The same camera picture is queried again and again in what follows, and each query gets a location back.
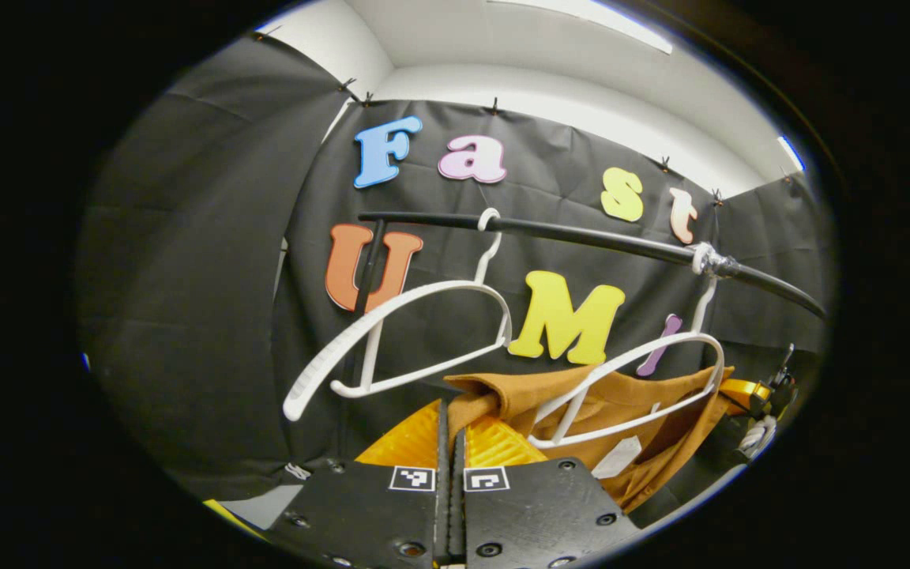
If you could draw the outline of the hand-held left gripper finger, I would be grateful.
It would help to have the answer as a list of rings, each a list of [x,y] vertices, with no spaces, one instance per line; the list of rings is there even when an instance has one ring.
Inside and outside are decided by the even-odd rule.
[[[581,460],[547,458],[505,422],[474,421],[456,449],[465,569],[577,569],[639,536]]]
[[[437,569],[449,529],[446,418],[434,401],[357,460],[317,469],[265,539],[308,569]]]

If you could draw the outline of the brown shirt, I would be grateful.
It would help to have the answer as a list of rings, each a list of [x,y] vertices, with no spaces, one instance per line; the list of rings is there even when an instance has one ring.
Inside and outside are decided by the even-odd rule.
[[[570,392],[593,368],[585,365],[530,375],[494,372],[448,375],[445,382],[461,391],[448,404],[448,450],[454,449],[460,430],[483,416],[506,422],[520,436],[551,439],[566,407],[561,405],[544,419],[537,419],[539,407]],[[665,408],[682,402],[701,392],[712,371],[707,367],[671,379],[636,379],[611,372],[589,387],[568,433],[583,435],[609,428],[650,414],[654,404]],[[586,468],[595,469],[619,443],[634,437],[641,447],[639,453],[620,472],[600,482],[606,493],[629,514],[653,497],[696,454],[724,418],[728,406],[724,399],[712,394],[647,424],[591,442],[546,449],[543,454],[549,460],[579,458]]]

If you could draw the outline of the white plastic hanger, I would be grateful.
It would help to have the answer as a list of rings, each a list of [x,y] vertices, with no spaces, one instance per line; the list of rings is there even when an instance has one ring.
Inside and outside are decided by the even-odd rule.
[[[561,420],[552,437],[549,437],[549,439],[538,439],[538,437],[535,437],[534,435],[529,435],[527,437],[529,443],[533,444],[537,449],[545,450],[555,449],[556,447],[562,447],[566,444],[584,443],[589,440],[599,439],[600,437],[616,435],[616,433],[638,428],[640,425],[649,424],[651,421],[666,417],[672,412],[692,405],[719,391],[723,381],[725,367],[724,350],[722,349],[719,340],[708,335],[708,333],[704,333],[701,331],[701,328],[703,327],[705,313],[714,298],[718,280],[720,279],[718,271],[720,266],[722,266],[727,259],[726,257],[719,255],[718,252],[715,252],[713,246],[708,243],[698,243],[697,245],[694,245],[693,252],[692,270],[697,275],[708,275],[708,284],[705,286],[705,291],[701,294],[700,299],[698,299],[690,330],[685,333],[675,333],[671,336],[651,340],[643,345],[639,345],[635,349],[629,350],[629,352],[620,354],[620,356],[615,356],[614,359],[604,361],[604,363],[593,368],[593,370],[591,370],[571,391],[544,402],[537,409],[535,422],[545,419],[560,407],[566,407],[566,411],[562,414]],[[660,347],[679,345],[679,343],[687,342],[705,343],[705,345],[712,347],[715,352],[715,365],[712,368],[707,384],[703,386],[703,389],[701,389],[700,392],[696,395],[682,398],[679,402],[665,408],[655,406],[653,411],[648,414],[622,422],[621,424],[607,426],[606,428],[601,428],[599,430],[592,430],[581,433],[580,435],[567,435],[570,426],[575,421],[575,418],[577,418],[578,411],[581,409],[581,404],[584,403],[589,388],[591,388],[592,385],[595,385],[597,381],[607,377],[610,372],[617,371],[618,368],[623,365],[632,363],[632,361],[637,360],[638,357],[655,352],[655,350],[660,349]]]
[[[513,327],[510,324],[510,308],[502,294],[496,292],[490,285],[485,284],[485,274],[491,259],[494,258],[498,249],[501,248],[502,234],[498,233],[492,241],[490,248],[484,251],[479,257],[476,267],[476,274],[472,280],[451,280],[434,282],[426,284],[423,287],[409,289],[398,296],[380,303],[375,309],[361,314],[356,321],[350,326],[340,331],[332,341],[330,341],[312,360],[308,361],[307,366],[300,372],[299,377],[293,382],[288,395],[283,400],[283,414],[290,421],[297,421],[303,417],[304,411],[311,398],[318,392],[319,386],[329,377],[329,373],[339,364],[343,358],[350,353],[358,342],[365,340],[366,347],[363,357],[363,365],[360,370],[360,379],[358,386],[347,386],[335,379],[331,382],[331,390],[336,395],[343,398],[363,398],[372,394],[379,394],[384,391],[397,388],[415,382],[417,379],[429,377],[436,372],[449,370],[455,365],[464,364],[466,361],[475,360],[477,357],[484,356],[496,349],[503,349],[510,345],[510,335]],[[382,328],[387,317],[400,310],[401,307],[408,306],[427,296],[443,294],[443,292],[454,292],[458,289],[465,291],[480,292],[495,299],[502,311],[501,321],[498,324],[496,338],[489,345],[480,347],[456,356],[454,359],[440,361],[433,365],[427,365],[419,370],[407,372],[407,374],[398,375],[390,379],[374,381],[375,364],[379,350],[380,337],[382,337]]]

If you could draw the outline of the black clothes rack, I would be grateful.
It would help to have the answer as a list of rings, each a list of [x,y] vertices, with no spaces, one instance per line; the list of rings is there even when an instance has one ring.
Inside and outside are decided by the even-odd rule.
[[[563,226],[563,224],[527,222],[526,220],[518,219],[503,220],[496,215],[495,209],[485,210],[478,220],[477,229],[481,232],[494,232],[496,234],[501,233],[502,235],[520,234],[599,247],[608,250],[617,250],[660,260],[661,262],[679,264],[680,266],[686,264],[692,269],[694,246],[672,246],[632,236],[621,236],[607,232],[577,229]],[[763,273],[761,270],[744,266],[732,257],[723,257],[726,257],[727,260],[720,266],[718,271],[720,280],[744,282],[744,284],[749,284],[751,287],[763,289],[763,291],[769,292],[769,294],[779,296],[800,307],[805,307],[805,309],[820,319],[826,318],[827,313],[824,307],[821,306],[813,296],[803,292],[802,289],[794,287],[794,285],[789,284],[787,281],[779,280],[779,278],[773,277],[773,275]]]

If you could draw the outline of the small ceiling light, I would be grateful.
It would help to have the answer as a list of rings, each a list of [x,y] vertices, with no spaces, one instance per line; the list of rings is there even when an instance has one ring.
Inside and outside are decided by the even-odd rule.
[[[777,144],[783,149],[784,154],[787,155],[788,162],[790,162],[791,167],[794,171],[804,171],[805,165],[804,162],[797,151],[795,151],[794,145],[782,134],[777,137]]]

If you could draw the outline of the black backdrop cloth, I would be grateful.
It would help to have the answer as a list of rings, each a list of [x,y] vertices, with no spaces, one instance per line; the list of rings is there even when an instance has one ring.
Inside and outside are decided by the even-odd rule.
[[[239,500],[353,461],[420,408],[461,393],[448,375],[597,367],[692,327],[708,284],[686,264],[503,234],[485,284],[510,308],[510,345],[363,398],[367,342],[303,417],[282,404],[332,339],[380,303],[472,280],[503,220],[563,224],[721,255],[832,307],[827,206],[801,176],[716,202],[633,150],[527,113],[434,100],[352,104],[295,48],[252,35],[191,69],[133,123],[92,190],[75,264],[88,364],[131,435],[203,500]],[[458,289],[386,318],[374,381],[496,338],[495,299]],[[701,331],[725,379],[795,345],[825,349],[805,307],[718,280]],[[671,379],[715,365],[701,342],[618,368]]]

